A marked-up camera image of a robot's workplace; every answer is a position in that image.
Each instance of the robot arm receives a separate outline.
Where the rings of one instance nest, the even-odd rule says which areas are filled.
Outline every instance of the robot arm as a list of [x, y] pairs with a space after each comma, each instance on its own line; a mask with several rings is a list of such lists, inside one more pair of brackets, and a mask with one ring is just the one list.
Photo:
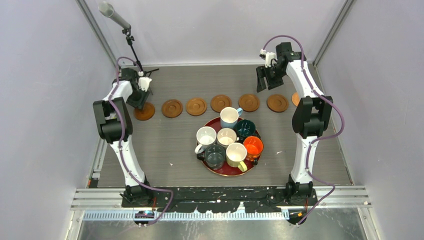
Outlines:
[[[133, 176], [146, 185], [149, 185], [145, 173], [140, 168], [136, 154], [133, 148], [132, 133], [133, 124], [130, 119], [126, 103], [134, 108], [142, 109], [149, 95], [149, 84], [152, 80], [143, 77], [142, 72], [137, 72], [131, 68], [124, 68], [120, 73], [119, 85], [114, 82], [112, 90], [102, 100], [93, 103], [94, 117], [97, 124], [97, 130], [100, 137], [112, 147], [119, 160], [125, 177], [125, 193], [123, 197], [129, 202], [133, 202], [140, 196], [148, 195], [148, 190], [140, 186], [133, 177], [130, 176], [125, 169], [124, 164], [133, 174]], [[116, 113], [112, 105], [109, 103], [109, 96], [112, 95], [111, 101], [117, 106], [122, 114], [121, 121], [124, 122], [124, 138], [121, 142], [122, 154], [125, 162], [119, 153], [119, 142], [122, 135], [121, 122], [118, 121]]]
[[[311, 146], [308, 161], [309, 169], [306, 169], [308, 148], [313, 140], [321, 137], [323, 132], [327, 130], [332, 107], [313, 93], [313, 90], [315, 90], [318, 94], [324, 95], [315, 84], [309, 73], [306, 59], [304, 59], [304, 68], [312, 83], [312, 88], [308, 84], [301, 67], [302, 54], [301, 52], [294, 52], [290, 42], [277, 45], [276, 53], [261, 49], [260, 56], [265, 60], [265, 65], [256, 68], [257, 92], [266, 89], [266, 85], [268, 85], [269, 90], [283, 85], [283, 77], [287, 75], [293, 81], [299, 95], [300, 102], [292, 118], [292, 128], [297, 138], [296, 155], [294, 167], [286, 184], [286, 198], [310, 197], [313, 183], [307, 171], [312, 172], [318, 141]], [[333, 102], [330, 96], [324, 97]]]

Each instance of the microphone stand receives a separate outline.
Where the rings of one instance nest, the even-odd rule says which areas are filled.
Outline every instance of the microphone stand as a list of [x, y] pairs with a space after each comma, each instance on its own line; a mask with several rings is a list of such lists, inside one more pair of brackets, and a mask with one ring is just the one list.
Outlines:
[[146, 77], [150, 77], [150, 75], [152, 75], [153, 72], [156, 72], [159, 70], [159, 68], [153, 69], [153, 70], [149, 70], [149, 71], [144, 71], [143, 70], [143, 66], [142, 63], [140, 62], [139, 58], [137, 57], [136, 51], [134, 50], [133, 47], [133, 41], [134, 41], [134, 36], [131, 36], [131, 28], [129, 29], [123, 29], [122, 33], [126, 35], [126, 43], [131, 47], [132, 53], [134, 54], [135, 57], [135, 63], [138, 64], [138, 66], [140, 66], [141, 71], [144, 73], [144, 75]]

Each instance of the red tray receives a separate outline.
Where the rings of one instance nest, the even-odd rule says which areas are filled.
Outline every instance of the red tray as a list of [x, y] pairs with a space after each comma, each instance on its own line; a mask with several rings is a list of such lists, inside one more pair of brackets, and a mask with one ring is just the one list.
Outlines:
[[[221, 118], [220, 117], [216, 117], [216, 118], [210, 120], [204, 126], [205, 127], [211, 127], [213, 129], [215, 129], [215, 131], [218, 133], [221, 130]], [[244, 163], [247, 166], [247, 171], [242, 172], [238, 167], [232, 167], [232, 166], [228, 165], [227, 161], [224, 161], [224, 165], [220, 169], [213, 170], [213, 169], [210, 169], [208, 167], [208, 165], [206, 165], [205, 161], [201, 161], [201, 162], [211, 172], [213, 172], [215, 174], [219, 174], [221, 176], [225, 176], [225, 177], [235, 177], [235, 176], [243, 175], [243, 174], [249, 172], [250, 170], [252, 170], [252, 168], [255, 166], [255, 165], [253, 165], [253, 163], [251, 161], [244, 160]]]

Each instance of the gray tabletop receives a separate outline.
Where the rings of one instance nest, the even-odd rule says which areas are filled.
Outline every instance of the gray tabletop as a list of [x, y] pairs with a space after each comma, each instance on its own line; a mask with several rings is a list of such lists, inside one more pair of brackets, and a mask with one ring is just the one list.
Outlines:
[[[153, 95], [148, 102], [154, 104], [156, 113], [147, 121], [139, 121], [132, 115], [132, 141], [141, 169], [150, 184], [155, 187], [183, 186], [272, 186], [284, 185], [293, 168], [296, 154], [296, 135], [292, 130], [292, 116], [296, 107], [291, 97], [295, 87], [288, 77], [284, 85], [256, 93], [256, 65], [221, 66], [168, 66], [152, 74]], [[316, 73], [310, 67], [312, 76]], [[209, 120], [219, 117], [210, 107], [211, 99], [218, 94], [231, 98], [232, 106], [238, 108], [243, 94], [256, 94], [260, 107], [255, 112], [244, 112], [242, 117], [253, 121], [264, 142], [260, 161], [251, 171], [236, 177], [217, 175], [196, 159], [196, 132]], [[267, 98], [281, 94], [289, 100], [289, 107], [281, 113], [267, 107]], [[201, 116], [186, 112], [187, 101], [202, 97], [208, 108]], [[178, 99], [184, 105], [182, 114], [167, 118], [162, 114], [162, 104]], [[330, 125], [325, 136], [334, 133]], [[336, 139], [320, 141], [316, 150], [313, 173], [337, 185], [350, 185]], [[115, 153], [108, 146], [99, 187], [123, 187], [124, 175]]]

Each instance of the light blue mug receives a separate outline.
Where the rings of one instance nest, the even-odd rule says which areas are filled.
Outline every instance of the light blue mug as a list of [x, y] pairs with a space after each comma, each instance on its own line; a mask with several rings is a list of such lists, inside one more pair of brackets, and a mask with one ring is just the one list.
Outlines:
[[221, 118], [221, 128], [234, 128], [242, 113], [243, 109], [241, 107], [239, 109], [235, 109], [228, 106], [222, 109], [221, 113], [219, 114]]

